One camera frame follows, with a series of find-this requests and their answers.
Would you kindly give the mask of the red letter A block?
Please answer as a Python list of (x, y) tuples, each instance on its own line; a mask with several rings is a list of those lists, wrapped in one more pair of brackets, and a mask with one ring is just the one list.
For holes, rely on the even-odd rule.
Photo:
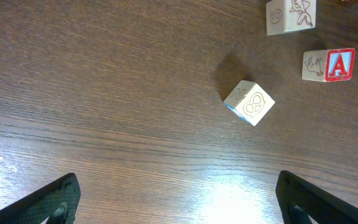
[(303, 54), (303, 80), (340, 82), (350, 80), (354, 68), (354, 48), (313, 50)]

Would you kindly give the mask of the wooden pretzel block blue side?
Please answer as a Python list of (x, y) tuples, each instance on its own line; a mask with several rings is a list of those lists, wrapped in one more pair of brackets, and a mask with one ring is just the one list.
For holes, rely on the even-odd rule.
[(238, 117), (256, 126), (275, 101), (256, 82), (241, 80), (223, 103)]

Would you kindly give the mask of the wooden block green side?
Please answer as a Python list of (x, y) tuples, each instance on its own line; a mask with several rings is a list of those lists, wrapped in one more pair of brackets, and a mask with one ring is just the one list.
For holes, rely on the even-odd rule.
[(316, 0), (271, 0), (265, 6), (267, 35), (313, 29), (316, 26)]

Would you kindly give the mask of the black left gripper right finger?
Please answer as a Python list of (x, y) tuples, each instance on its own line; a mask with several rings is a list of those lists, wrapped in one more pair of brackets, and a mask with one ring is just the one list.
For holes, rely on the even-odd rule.
[(275, 193), (285, 224), (358, 224), (358, 208), (297, 175), (279, 173)]

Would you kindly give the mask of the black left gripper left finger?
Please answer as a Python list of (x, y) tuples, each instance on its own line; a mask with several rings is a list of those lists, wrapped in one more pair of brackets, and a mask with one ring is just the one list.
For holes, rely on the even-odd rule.
[(68, 173), (1, 209), (0, 223), (73, 224), (80, 197), (78, 179)]

